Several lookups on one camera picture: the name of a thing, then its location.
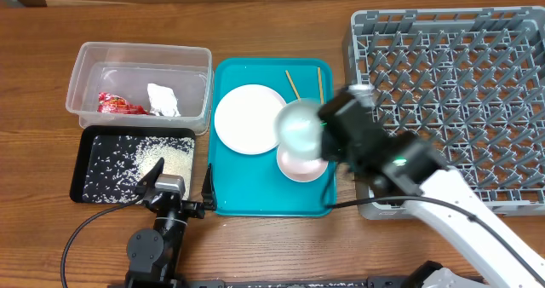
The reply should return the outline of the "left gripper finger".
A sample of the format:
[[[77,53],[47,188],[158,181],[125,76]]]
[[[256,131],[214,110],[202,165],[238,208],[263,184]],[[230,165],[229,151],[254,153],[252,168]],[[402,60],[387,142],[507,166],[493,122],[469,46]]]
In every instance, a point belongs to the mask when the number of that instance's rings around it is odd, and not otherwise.
[[[204,208],[206,210],[216,211],[217,201],[212,173],[212,164],[208,164],[204,183],[201,190],[201,196],[203,199]]]
[[[149,188],[155,188],[155,181],[163,173],[163,167],[164,159],[160,158],[152,169],[137,182],[135,186],[135,194],[144,195]]]

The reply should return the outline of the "white rice pile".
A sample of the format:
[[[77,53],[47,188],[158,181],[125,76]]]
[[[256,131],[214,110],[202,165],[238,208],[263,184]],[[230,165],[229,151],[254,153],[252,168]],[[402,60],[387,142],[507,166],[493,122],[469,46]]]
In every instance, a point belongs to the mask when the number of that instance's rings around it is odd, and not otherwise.
[[[135,187],[159,161],[163,173],[180,176],[190,196],[195,140],[190,137],[98,135],[85,170],[83,202],[122,204],[136,198]]]

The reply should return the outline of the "grey bowl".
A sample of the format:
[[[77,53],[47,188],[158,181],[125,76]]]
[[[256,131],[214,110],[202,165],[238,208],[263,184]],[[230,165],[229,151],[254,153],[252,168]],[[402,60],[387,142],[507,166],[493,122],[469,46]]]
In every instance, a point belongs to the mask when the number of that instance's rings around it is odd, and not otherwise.
[[[323,125],[318,117],[321,105],[310,99],[292,101],[275,119],[278,144],[291,156],[303,160],[321,158]]]

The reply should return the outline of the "white napkin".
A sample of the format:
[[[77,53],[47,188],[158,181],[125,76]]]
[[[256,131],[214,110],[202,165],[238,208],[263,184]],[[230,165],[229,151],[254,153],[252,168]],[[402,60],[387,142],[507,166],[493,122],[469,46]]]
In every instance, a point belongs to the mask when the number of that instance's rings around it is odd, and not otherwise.
[[[149,83],[147,85],[150,114],[155,116],[179,117],[178,103],[171,88]]]

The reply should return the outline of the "red sauce packet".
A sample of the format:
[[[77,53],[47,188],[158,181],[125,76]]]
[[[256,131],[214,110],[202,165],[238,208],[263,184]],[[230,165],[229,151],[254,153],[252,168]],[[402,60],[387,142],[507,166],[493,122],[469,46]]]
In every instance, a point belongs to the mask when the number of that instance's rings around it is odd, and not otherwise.
[[[147,115],[147,111],[142,106],[131,104],[121,96],[106,92],[99,93],[97,112]]]

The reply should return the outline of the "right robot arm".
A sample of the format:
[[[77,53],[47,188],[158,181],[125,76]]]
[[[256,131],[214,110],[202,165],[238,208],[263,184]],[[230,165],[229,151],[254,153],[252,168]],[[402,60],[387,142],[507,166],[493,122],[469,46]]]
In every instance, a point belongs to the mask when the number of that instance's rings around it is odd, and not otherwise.
[[[400,203],[435,229],[493,287],[541,287],[544,260],[478,199],[462,174],[412,132],[390,136],[348,92],[322,105],[321,155],[372,190],[353,204]]]

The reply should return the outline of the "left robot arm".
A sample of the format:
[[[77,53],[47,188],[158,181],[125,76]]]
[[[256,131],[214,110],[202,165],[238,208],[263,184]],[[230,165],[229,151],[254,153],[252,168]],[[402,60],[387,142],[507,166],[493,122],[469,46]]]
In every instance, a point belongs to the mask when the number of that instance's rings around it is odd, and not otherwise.
[[[176,272],[187,222],[190,218],[203,219],[206,211],[217,209],[211,165],[206,172],[201,202],[184,199],[183,178],[164,174],[163,167],[161,158],[135,188],[143,205],[156,218],[152,228],[141,229],[129,239],[126,287],[189,287]]]

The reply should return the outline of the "black food tray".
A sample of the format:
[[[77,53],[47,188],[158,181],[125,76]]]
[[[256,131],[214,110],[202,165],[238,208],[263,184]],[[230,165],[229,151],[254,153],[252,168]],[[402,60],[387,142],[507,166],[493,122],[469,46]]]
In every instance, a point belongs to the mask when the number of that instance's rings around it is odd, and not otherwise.
[[[76,203],[122,204],[136,198],[135,187],[164,160],[163,173],[181,176],[190,196],[196,136],[185,128],[89,126],[81,137],[70,198]]]

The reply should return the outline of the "teal plastic tray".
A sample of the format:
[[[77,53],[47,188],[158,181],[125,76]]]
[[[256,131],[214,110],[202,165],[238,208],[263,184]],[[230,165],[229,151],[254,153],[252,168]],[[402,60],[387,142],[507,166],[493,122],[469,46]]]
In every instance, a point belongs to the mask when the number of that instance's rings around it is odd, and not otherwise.
[[[320,100],[317,67],[321,68],[324,98],[333,97],[330,66],[312,58],[229,58],[215,70],[211,112],[228,92],[246,84],[267,86],[286,102],[296,99],[285,70],[303,98]],[[210,123],[208,163],[212,164],[217,209],[221,216],[320,217],[336,201],[336,165],[330,163],[317,180],[296,182],[279,169],[277,152],[244,155],[224,145]]]

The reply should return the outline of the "small white plate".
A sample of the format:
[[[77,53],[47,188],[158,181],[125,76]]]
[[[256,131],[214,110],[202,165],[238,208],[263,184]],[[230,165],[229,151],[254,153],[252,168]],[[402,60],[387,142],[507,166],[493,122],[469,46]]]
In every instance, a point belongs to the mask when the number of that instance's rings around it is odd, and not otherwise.
[[[317,180],[329,165],[327,161],[323,161],[321,158],[314,160],[296,158],[282,146],[277,148],[276,160],[280,171],[287,178],[296,182]]]

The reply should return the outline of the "right wooden chopstick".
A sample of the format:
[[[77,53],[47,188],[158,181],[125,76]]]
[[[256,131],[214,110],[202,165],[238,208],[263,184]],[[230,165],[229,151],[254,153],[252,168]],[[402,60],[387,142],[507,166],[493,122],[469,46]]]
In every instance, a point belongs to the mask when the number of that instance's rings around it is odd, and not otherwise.
[[[324,86],[323,86],[323,77],[321,68],[317,67],[317,76],[318,76],[318,89],[319,89],[319,96],[320,96],[320,103],[324,104]]]

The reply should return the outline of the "wooden chopstick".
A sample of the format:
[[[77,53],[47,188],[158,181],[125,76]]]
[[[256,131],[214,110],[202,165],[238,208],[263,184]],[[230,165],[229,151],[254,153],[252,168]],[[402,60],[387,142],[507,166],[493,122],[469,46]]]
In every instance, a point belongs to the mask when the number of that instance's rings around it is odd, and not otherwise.
[[[321,68],[317,67],[317,76],[318,76],[318,89],[319,89],[319,96],[320,96],[320,103],[324,104],[324,86],[323,86],[323,77]]]
[[[285,70],[284,72],[285,72],[285,75],[286,75],[286,77],[287,77],[287,79],[288,79],[288,81],[290,83],[290,86],[291,86],[291,88],[292,88],[292,90],[293,90],[293,92],[295,94],[296,99],[300,100],[301,99],[300,94],[299,94],[299,92],[298,92],[298,90],[297,90],[297,88],[295,86],[295,83],[294,83],[294,81],[293,81],[293,79],[292,79],[292,77],[290,75],[290,72],[288,70]]]

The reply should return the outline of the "left wooden chopstick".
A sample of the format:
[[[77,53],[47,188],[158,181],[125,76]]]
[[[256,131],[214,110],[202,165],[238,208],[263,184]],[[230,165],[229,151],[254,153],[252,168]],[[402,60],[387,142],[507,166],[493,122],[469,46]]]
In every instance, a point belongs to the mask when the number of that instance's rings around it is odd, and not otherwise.
[[[285,70],[284,72],[285,72],[285,75],[286,75],[286,77],[287,77],[287,79],[288,79],[288,81],[290,83],[290,86],[291,86],[291,88],[292,88],[292,90],[293,90],[293,92],[295,94],[296,99],[300,100],[301,99],[300,94],[299,94],[299,92],[298,92],[298,90],[297,90],[297,88],[295,86],[295,83],[294,83],[294,81],[293,81],[293,79],[292,79],[292,77],[290,75],[290,72],[288,70]]]

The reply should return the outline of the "large white plate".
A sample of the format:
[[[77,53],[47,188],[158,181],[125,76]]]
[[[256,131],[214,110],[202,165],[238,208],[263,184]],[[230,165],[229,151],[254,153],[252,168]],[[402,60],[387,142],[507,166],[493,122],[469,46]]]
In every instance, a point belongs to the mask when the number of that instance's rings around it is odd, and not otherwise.
[[[285,106],[284,98],[267,86],[237,87],[223,96],[215,109],[215,132],[234,152],[268,152],[278,145],[275,120]]]

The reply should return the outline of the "clear plastic bin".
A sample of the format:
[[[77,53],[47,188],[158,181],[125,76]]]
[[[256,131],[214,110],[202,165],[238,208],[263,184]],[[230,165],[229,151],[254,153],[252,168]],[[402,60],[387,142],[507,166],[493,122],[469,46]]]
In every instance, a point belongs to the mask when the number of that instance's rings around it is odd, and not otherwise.
[[[169,88],[179,117],[151,113],[147,86]],[[149,43],[87,42],[75,61],[66,110],[79,124],[188,128],[196,135],[209,128],[214,90],[212,54],[207,48]],[[141,106],[144,114],[99,112],[99,94],[108,93]]]

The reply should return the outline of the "grey dish rack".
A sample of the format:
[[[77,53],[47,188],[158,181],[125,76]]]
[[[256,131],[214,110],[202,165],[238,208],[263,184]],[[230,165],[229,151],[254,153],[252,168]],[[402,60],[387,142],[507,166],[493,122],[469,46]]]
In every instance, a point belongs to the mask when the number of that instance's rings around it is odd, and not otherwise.
[[[493,212],[543,214],[542,7],[361,10],[342,49],[389,135],[430,141]]]

